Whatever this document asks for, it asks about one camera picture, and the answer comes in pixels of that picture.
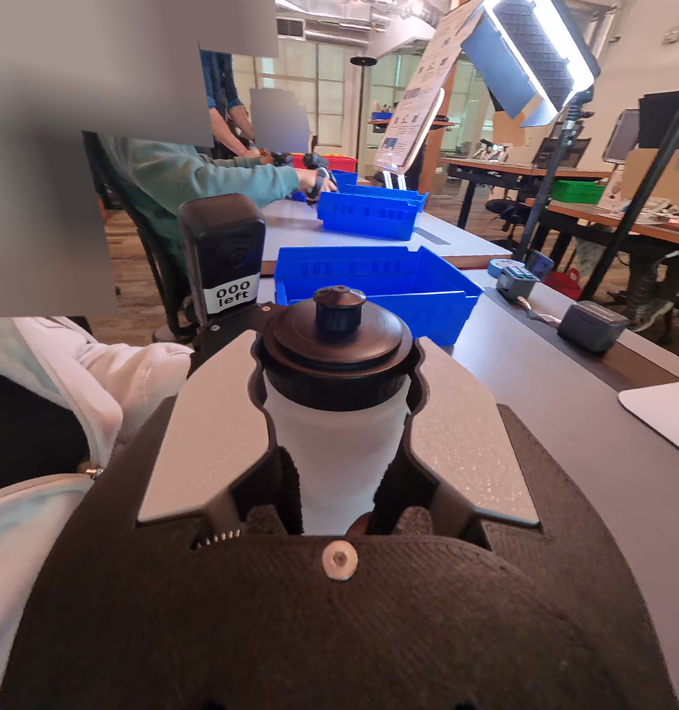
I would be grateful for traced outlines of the black floor lamp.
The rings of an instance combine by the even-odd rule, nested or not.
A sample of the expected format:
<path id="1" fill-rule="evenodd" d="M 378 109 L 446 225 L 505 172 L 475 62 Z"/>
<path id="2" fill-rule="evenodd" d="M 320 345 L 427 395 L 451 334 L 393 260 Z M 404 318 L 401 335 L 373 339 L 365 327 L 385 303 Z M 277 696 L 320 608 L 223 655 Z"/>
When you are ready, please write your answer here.
<path id="1" fill-rule="evenodd" d="M 364 55 L 358 55 L 354 56 L 350 59 L 350 62 L 352 66 L 354 67 L 360 67 L 361 69 L 361 75 L 360 75 L 360 85 L 359 85 L 359 108 L 358 108 L 358 113 L 357 113 L 357 122 L 356 122 L 356 146 L 355 146 L 355 159 L 356 159 L 356 167 L 355 167 L 355 172 L 357 175 L 359 175 L 362 171 L 361 168 L 361 150 L 362 150 L 362 125 L 363 125 L 363 99 L 364 99 L 364 89 L 365 89 L 365 78 L 366 78 L 366 69 L 368 67 L 373 67 L 376 65 L 378 60 L 373 57 L 368 57 Z"/>

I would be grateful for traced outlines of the grey tablet screen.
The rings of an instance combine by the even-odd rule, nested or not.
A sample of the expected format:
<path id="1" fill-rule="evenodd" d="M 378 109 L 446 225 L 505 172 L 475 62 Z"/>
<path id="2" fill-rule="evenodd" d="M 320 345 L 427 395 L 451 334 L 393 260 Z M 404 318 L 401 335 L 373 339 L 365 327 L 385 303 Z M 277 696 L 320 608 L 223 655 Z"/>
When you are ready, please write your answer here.
<path id="1" fill-rule="evenodd" d="M 637 148 L 639 109 L 621 111 L 602 155 L 604 163 L 624 165 L 628 154 Z"/>

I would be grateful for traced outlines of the grey charger case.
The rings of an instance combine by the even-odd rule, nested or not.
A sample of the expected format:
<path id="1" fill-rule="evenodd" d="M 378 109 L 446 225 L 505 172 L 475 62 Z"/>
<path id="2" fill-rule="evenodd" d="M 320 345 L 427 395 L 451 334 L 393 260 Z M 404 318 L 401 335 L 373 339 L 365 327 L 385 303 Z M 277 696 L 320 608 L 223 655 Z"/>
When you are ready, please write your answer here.
<path id="1" fill-rule="evenodd" d="M 531 252 L 525 262 L 514 261 L 520 264 L 505 268 L 495 283 L 496 291 L 509 302 L 527 299 L 535 284 L 543 282 L 554 267 L 553 260 L 538 251 Z"/>

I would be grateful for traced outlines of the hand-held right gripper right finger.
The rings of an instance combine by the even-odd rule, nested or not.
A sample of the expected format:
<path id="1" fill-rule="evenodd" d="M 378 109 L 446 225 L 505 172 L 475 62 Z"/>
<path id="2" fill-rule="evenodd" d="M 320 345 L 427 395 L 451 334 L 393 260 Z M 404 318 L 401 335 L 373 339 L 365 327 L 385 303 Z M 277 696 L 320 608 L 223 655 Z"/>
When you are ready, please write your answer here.
<path id="1" fill-rule="evenodd" d="M 423 508 L 436 535 L 467 538 L 483 520 L 539 528 L 537 509 L 492 392 L 426 337 L 409 355 L 409 415 L 374 495 L 369 534 Z"/>

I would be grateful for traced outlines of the wooden pillar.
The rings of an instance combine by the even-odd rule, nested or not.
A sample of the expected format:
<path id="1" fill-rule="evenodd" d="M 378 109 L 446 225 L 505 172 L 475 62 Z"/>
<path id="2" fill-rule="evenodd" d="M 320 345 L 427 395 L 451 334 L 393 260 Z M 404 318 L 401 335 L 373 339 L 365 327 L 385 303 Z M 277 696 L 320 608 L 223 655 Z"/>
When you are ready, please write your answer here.
<path id="1" fill-rule="evenodd" d="M 454 64 L 451 69 L 450 74 L 446 78 L 443 84 L 443 100 L 441 102 L 440 108 L 438 109 L 436 118 L 440 116 L 443 117 L 441 121 L 435 121 L 427 134 L 427 138 L 424 145 L 423 153 L 423 166 L 420 172 L 420 179 L 418 184 L 418 192 L 427 193 L 433 190 L 433 180 L 435 171 L 438 166 L 441 143 L 444 136 L 445 129 L 449 126 L 450 120 L 447 118 L 451 93 L 454 86 L 455 76 L 457 73 L 458 62 Z"/>

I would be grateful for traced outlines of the white plastic bottle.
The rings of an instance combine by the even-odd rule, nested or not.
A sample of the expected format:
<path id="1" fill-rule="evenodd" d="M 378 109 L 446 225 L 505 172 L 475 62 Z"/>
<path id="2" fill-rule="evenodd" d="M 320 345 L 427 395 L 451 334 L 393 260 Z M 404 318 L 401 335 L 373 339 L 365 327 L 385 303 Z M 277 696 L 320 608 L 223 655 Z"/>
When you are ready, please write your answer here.
<path id="1" fill-rule="evenodd" d="M 264 375 L 265 409 L 299 474 L 306 535 L 343 535 L 373 510 L 409 414 L 410 380 L 386 402 L 353 412 L 314 410 L 281 395 Z"/>

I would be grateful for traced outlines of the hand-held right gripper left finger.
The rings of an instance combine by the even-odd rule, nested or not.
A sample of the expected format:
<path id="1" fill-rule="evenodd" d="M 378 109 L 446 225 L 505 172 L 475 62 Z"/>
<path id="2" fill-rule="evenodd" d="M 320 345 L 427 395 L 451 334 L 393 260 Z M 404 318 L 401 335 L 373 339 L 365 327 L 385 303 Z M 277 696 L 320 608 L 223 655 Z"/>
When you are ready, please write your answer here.
<path id="1" fill-rule="evenodd" d="M 193 547 L 231 540 L 271 506 L 303 533 L 299 474 L 264 409 L 260 334 L 245 331 L 191 374 L 175 400 L 138 511 L 152 525 L 198 519 Z"/>

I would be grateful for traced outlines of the black light stand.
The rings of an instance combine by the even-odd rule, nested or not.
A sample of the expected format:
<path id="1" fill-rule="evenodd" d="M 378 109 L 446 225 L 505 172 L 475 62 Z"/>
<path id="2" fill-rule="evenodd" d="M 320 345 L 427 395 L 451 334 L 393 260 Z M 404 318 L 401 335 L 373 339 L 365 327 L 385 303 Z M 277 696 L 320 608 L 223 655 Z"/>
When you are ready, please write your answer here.
<path id="1" fill-rule="evenodd" d="M 531 238 L 539 221 L 539 216 L 547 204 L 549 191 L 552 182 L 555 179 L 555 174 L 559 168 L 562 157 L 565 154 L 566 149 L 572 145 L 574 140 L 576 124 L 578 120 L 582 118 L 583 105 L 591 102 L 593 100 L 593 96 L 594 85 L 588 89 L 576 93 L 569 103 L 568 112 L 557 138 L 555 150 L 549 160 L 545 177 L 542 180 L 538 194 L 532 204 L 528 221 L 522 231 L 519 246 L 512 255 L 512 257 L 517 261 L 523 261 L 525 257 Z"/>

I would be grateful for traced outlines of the red plastic bin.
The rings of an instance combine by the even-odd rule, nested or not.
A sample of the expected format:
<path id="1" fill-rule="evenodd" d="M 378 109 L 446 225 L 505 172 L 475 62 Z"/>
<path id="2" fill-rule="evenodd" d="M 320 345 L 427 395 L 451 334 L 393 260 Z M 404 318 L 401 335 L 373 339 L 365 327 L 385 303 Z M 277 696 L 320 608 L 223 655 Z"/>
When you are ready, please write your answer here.
<path id="1" fill-rule="evenodd" d="M 307 166 L 304 163 L 304 154 L 293 153 L 293 166 L 299 169 L 305 169 Z M 329 169 L 332 171 L 339 170 L 341 172 L 355 173 L 357 169 L 358 161 L 355 158 L 344 156 L 344 155 L 321 155 L 320 158 L 324 158 L 329 165 Z"/>

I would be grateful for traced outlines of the printed instruction board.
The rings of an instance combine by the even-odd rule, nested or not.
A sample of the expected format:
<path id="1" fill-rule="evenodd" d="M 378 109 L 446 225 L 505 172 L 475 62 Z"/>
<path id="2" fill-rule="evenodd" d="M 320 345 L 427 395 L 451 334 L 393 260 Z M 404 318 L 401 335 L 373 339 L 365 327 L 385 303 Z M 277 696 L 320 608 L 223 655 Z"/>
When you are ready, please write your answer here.
<path id="1" fill-rule="evenodd" d="M 413 164 L 444 96 L 443 86 L 482 17 L 482 1 L 469 1 L 448 13 L 424 49 L 420 63 L 393 112 L 374 166 L 404 175 Z"/>

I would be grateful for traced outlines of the wooden top desk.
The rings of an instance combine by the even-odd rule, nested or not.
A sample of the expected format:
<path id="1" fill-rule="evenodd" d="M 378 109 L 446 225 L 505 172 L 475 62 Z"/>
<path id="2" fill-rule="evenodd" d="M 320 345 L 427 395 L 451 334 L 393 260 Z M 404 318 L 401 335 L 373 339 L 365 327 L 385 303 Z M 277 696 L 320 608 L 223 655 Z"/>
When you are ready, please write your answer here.
<path id="1" fill-rule="evenodd" d="M 441 158 L 440 162 L 447 166 L 449 177 L 468 182 L 457 221 L 460 229 L 466 228 L 479 185 L 502 188 L 505 192 L 516 191 L 519 197 L 535 198 L 547 173 L 546 169 L 533 165 L 488 160 Z"/>
<path id="2" fill-rule="evenodd" d="M 571 239 L 608 246 L 625 215 L 625 212 L 612 213 L 586 204 L 551 201 L 542 210 L 538 222 L 540 230 L 554 230 L 560 234 L 552 250 L 552 259 L 557 264 Z M 636 237 L 679 251 L 679 227 L 648 224 L 638 217 L 619 244 L 618 253 L 630 253 Z"/>

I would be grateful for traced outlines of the dark grey case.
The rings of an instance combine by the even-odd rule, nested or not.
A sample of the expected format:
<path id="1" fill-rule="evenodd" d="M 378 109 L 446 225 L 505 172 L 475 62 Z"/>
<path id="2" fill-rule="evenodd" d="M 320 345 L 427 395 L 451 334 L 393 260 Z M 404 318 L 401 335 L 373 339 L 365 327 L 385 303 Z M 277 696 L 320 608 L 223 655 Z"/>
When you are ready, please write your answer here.
<path id="1" fill-rule="evenodd" d="M 581 349 L 601 356 L 618 341 L 630 320 L 624 315 L 591 301 L 571 304 L 560 324 L 557 334 Z"/>

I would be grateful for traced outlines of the person's left forearm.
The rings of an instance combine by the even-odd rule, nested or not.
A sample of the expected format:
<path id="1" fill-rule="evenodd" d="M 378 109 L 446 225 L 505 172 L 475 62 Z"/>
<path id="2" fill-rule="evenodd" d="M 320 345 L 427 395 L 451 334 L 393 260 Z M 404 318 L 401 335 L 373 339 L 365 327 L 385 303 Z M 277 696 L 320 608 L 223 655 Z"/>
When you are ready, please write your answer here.
<path id="1" fill-rule="evenodd" d="M 100 442 L 131 440 L 161 402 L 186 383 L 192 350 L 180 344 L 79 342 L 67 376 L 74 402 Z"/>

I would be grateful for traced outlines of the black bottle lid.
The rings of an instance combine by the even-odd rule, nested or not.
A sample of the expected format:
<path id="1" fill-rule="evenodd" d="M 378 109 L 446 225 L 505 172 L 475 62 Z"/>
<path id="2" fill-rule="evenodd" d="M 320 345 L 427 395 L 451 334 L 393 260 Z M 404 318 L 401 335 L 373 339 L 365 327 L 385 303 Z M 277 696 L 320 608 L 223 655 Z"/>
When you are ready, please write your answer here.
<path id="1" fill-rule="evenodd" d="M 260 354 L 270 385 L 291 402 L 353 412 L 397 394 L 412 348 L 401 318 L 360 290 L 334 285 L 273 315 Z"/>

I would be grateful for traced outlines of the green plastic bin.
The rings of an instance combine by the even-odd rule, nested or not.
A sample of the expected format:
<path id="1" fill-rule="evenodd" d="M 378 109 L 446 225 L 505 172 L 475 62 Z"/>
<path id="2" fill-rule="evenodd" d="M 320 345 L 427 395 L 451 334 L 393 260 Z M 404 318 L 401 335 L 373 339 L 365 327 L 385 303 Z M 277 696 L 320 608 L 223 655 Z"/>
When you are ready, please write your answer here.
<path id="1" fill-rule="evenodd" d="M 549 196 L 552 200 L 570 204 L 597 205 L 606 185 L 583 180 L 556 180 L 552 183 Z"/>

